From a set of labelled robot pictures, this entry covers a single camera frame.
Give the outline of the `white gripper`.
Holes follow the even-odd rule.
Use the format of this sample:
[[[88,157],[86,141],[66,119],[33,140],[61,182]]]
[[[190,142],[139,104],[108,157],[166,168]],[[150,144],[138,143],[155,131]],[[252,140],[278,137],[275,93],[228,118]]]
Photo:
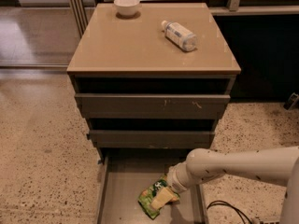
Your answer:
[[[185,162],[180,162],[179,164],[171,166],[167,173],[167,184],[170,188],[161,188],[157,195],[153,198],[150,206],[154,210],[159,210],[174,198],[174,192],[181,193],[186,191],[187,188],[185,181],[187,179]]]

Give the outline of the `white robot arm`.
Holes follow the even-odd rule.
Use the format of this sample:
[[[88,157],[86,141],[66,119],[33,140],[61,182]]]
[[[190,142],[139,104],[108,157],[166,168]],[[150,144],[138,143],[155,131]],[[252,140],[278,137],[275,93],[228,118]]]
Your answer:
[[[167,186],[158,191],[150,207],[159,210],[176,193],[222,175],[235,175],[286,188],[280,224],[299,224],[299,147],[281,147],[234,153],[192,150],[186,160],[169,169]]]

